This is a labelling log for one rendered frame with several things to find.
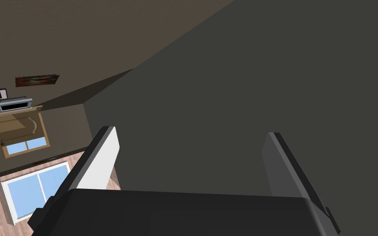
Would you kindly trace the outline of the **white framed window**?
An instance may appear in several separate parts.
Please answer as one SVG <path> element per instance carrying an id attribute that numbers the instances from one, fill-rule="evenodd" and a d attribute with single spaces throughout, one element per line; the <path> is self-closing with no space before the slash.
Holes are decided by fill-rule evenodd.
<path id="1" fill-rule="evenodd" d="M 12 225 L 30 218 L 36 208 L 42 208 L 69 172 L 69 164 L 65 161 L 2 181 Z"/>

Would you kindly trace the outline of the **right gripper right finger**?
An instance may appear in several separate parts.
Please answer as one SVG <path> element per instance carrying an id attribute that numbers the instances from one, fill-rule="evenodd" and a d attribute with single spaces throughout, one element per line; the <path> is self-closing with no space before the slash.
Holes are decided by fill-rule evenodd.
<path id="1" fill-rule="evenodd" d="M 328 214 L 281 133 L 267 133 L 262 148 L 262 159 L 273 196 L 306 198 L 324 214 Z"/>

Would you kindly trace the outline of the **dark red wall picture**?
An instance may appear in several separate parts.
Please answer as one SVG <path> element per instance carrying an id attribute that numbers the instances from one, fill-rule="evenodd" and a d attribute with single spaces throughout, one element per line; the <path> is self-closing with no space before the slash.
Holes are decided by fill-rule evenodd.
<path id="1" fill-rule="evenodd" d="M 59 78 L 59 75 L 56 75 L 56 74 L 16 77 L 15 78 L 15 87 L 52 85 L 52 84 L 56 83 L 58 78 Z"/>

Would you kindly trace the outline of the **grey microwave oven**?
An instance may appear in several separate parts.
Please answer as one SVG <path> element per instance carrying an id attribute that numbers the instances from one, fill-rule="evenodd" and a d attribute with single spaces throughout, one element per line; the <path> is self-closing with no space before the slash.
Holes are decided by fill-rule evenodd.
<path id="1" fill-rule="evenodd" d="M 0 113 L 31 108 L 32 101 L 31 98 L 2 100 L 0 102 Z"/>

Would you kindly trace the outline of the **brown wooden cabinet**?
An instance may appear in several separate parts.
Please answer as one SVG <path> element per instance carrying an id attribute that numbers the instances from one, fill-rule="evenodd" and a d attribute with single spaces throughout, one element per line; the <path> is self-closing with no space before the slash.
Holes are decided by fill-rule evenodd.
<path id="1" fill-rule="evenodd" d="M 50 146 L 42 106 L 0 113 L 0 148 L 10 158 Z"/>

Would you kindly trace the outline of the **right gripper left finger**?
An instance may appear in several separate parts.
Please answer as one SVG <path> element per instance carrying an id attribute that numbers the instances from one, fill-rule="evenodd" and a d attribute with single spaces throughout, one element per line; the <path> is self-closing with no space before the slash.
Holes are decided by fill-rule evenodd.
<path id="1" fill-rule="evenodd" d="M 103 126 L 56 191 L 60 198 L 72 189 L 107 188 L 120 145 L 115 126 Z"/>

